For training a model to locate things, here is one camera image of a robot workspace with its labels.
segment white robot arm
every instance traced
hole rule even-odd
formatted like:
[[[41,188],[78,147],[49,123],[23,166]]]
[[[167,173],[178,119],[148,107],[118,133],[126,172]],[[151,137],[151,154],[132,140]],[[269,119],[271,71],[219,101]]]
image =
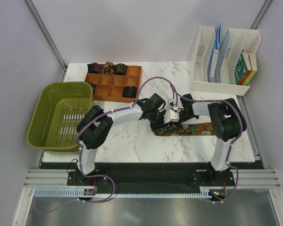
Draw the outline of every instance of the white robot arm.
[[[184,95],[188,99],[192,99],[190,94]],[[243,124],[243,131],[246,129],[246,122],[234,99],[227,99],[237,110]],[[229,168],[228,161],[230,155],[227,156],[229,146],[240,132],[240,124],[238,118],[233,113],[232,109],[225,103],[207,103],[198,102],[192,103],[181,98],[183,109],[170,109],[168,111],[159,108],[165,105],[165,101],[157,94],[154,94],[150,99],[138,100],[132,108],[110,113],[102,117],[97,125],[91,125],[80,136],[80,144],[83,145],[82,153],[82,170],[84,174],[89,174],[94,171],[95,157],[97,148],[102,145],[112,126],[118,125],[126,121],[134,121],[147,119],[150,121],[150,127],[155,134],[163,135],[170,131],[182,129],[182,122],[192,118],[198,118],[200,115],[209,116],[213,125],[213,130],[217,136],[215,152],[210,166],[213,174],[222,172]],[[77,126],[77,131],[80,132],[92,119],[101,113],[109,110],[101,109],[98,105],[93,106],[85,115],[82,121]]]

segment white wall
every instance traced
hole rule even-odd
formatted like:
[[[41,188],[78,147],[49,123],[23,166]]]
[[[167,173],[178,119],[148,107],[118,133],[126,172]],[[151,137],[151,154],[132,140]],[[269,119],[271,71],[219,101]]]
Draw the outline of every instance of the white wall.
[[[283,187],[283,0],[272,3],[259,29],[258,72],[245,98],[263,160]]]
[[[62,69],[22,0],[0,0],[0,226],[11,225],[38,151],[26,143],[41,89]]]
[[[264,0],[33,0],[66,63],[190,61],[200,25],[249,28]]]

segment wooden tray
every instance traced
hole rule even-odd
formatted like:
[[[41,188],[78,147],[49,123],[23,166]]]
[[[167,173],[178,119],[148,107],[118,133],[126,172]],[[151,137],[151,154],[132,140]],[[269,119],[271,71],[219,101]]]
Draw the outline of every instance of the wooden tray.
[[[96,84],[94,100],[131,103],[135,98],[123,97],[125,86],[140,89],[141,66],[128,66],[126,75],[87,73],[85,81]]]

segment white marble surface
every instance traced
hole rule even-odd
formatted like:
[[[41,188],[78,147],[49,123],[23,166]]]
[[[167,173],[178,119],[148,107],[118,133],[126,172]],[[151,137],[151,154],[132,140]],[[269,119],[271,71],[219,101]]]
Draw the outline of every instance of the white marble surface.
[[[140,65],[143,69],[142,82],[154,76],[168,78],[180,94],[191,93],[194,99],[226,99],[235,96],[205,92],[190,92],[189,62],[127,62],[127,65]],[[69,64],[64,81],[84,81],[87,64]],[[163,80],[149,82],[141,91],[140,98],[158,93],[165,100],[172,98],[169,85]],[[115,108],[123,103],[95,101],[102,108]],[[189,123],[210,121],[202,116]],[[216,145],[215,136],[157,137],[146,120],[131,121],[112,127],[105,143],[98,148],[97,162],[208,162]],[[43,162],[70,162],[77,153],[46,152]],[[254,156],[247,132],[235,143],[233,162],[253,162]]]

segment cable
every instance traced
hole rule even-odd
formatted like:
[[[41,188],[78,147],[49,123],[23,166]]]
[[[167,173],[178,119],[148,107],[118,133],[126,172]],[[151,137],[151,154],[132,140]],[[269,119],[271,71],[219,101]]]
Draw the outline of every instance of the cable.
[[[238,135],[233,141],[231,141],[230,146],[229,146],[229,149],[228,149],[228,152],[227,152],[227,155],[226,155],[226,159],[225,159],[227,166],[228,166],[229,168],[231,168],[231,169],[236,170],[237,177],[236,177],[236,183],[235,183],[235,186],[234,186],[233,190],[232,190],[231,193],[224,199],[224,201],[227,200],[228,198],[230,198],[230,197],[232,196],[233,192],[236,190],[236,187],[237,187],[237,185],[238,185],[238,180],[239,180],[238,168],[236,168],[235,166],[231,166],[230,163],[228,162],[230,153],[231,153],[231,151],[232,151],[232,146],[233,146],[234,142],[235,142],[236,140],[238,140],[238,139],[241,137],[242,132],[243,132],[242,119],[241,119],[240,115],[238,114],[237,110],[234,108],[234,106],[233,106],[231,103],[229,103],[229,102],[226,101],[226,100],[191,100],[191,99],[188,99],[188,98],[186,98],[186,97],[183,97],[182,95],[180,95],[180,94],[176,91],[175,86],[172,84],[172,82],[171,82],[170,80],[168,80],[168,79],[166,79],[166,78],[163,78],[163,77],[158,77],[158,76],[156,76],[156,77],[149,78],[148,80],[146,80],[146,81],[142,84],[141,88],[139,89],[139,91],[138,91],[138,93],[137,93],[137,95],[136,95],[136,99],[135,99],[135,101],[133,102],[133,104],[132,104],[131,106],[122,107],[122,108],[119,108],[119,109],[115,109],[114,112],[119,112],[119,111],[122,111],[122,110],[130,109],[130,107],[133,107],[133,106],[136,104],[137,100],[138,100],[138,97],[139,97],[139,95],[140,95],[140,92],[141,92],[142,88],[143,88],[149,81],[151,81],[151,80],[153,80],[153,79],[163,79],[163,80],[167,81],[167,82],[170,84],[170,87],[171,87],[172,92],[173,92],[173,97],[176,97],[175,106],[177,106],[177,104],[178,104],[178,96],[180,96],[182,99],[187,100],[187,101],[190,101],[190,102],[223,102],[223,103],[227,104],[228,106],[230,106],[230,108],[233,110],[233,112],[234,112],[235,115],[237,116],[237,119],[238,119],[239,125],[240,125],[240,132],[239,132],[239,135]],[[105,112],[105,113],[99,115],[98,117],[96,117],[95,119],[91,120],[91,121],[77,134],[77,136],[76,136],[76,138],[75,138],[75,143],[78,144],[78,145],[81,147],[79,163],[80,163],[80,170],[81,170],[82,175],[83,175],[84,177],[87,177],[87,178],[106,177],[106,178],[108,178],[108,179],[112,182],[112,184],[113,184],[113,192],[111,193],[111,195],[110,195],[108,198],[103,199],[103,200],[100,200],[100,201],[90,201],[90,202],[105,202],[105,201],[107,201],[107,200],[108,200],[110,197],[112,197],[113,194],[114,194],[114,191],[115,191],[115,184],[114,184],[114,181],[113,181],[110,177],[105,176],[105,175],[88,176],[88,175],[85,175],[85,174],[84,174],[83,168],[82,168],[82,151],[83,151],[83,145],[81,145],[81,144],[79,143],[79,137],[80,137],[81,134],[84,133],[84,131],[85,131],[90,125],[92,125],[95,121],[97,121],[97,120],[100,119],[101,117],[103,117],[103,116],[105,116],[105,115],[107,115],[107,114],[110,114],[110,113],[112,113],[112,112],[111,112],[111,111]]]
[[[225,197],[226,197],[226,190],[225,190],[225,197],[222,199],[222,198],[219,198],[217,195],[214,195],[215,198],[219,199],[219,200],[222,200],[224,201],[225,200]]]
[[[67,205],[69,205],[69,204],[71,204],[71,203],[73,203],[73,202],[77,202],[77,201],[79,201],[79,200],[78,200],[78,199],[72,199],[72,200],[67,201],[66,203],[64,203],[64,204],[62,204],[62,205],[60,205],[60,206],[58,206],[58,207],[56,207],[56,208],[54,208],[54,209],[52,209],[52,210],[50,210],[50,211],[47,211],[47,212],[39,211],[39,210],[36,208],[35,203],[33,203],[33,208],[34,208],[34,210],[35,210],[37,213],[39,213],[39,214],[50,214],[50,213],[52,213],[52,212],[54,212],[54,211],[56,211],[56,210],[58,210],[58,209],[61,209],[61,208],[64,207],[64,206],[67,206]]]
[[[161,111],[162,109],[164,109],[165,106],[166,106],[166,102],[163,103],[162,107],[158,111]]]
[[[69,166],[72,164],[72,162],[73,162],[74,160],[76,160],[76,163],[79,162],[77,159],[71,160],[71,162],[68,164],[67,169],[66,169],[68,176],[70,176],[70,175],[69,175],[69,171],[68,171],[68,170],[69,170]]]
[[[226,183],[225,183],[225,181],[223,181],[223,189],[221,190],[221,192],[223,192],[225,190],[225,188],[226,188]]]

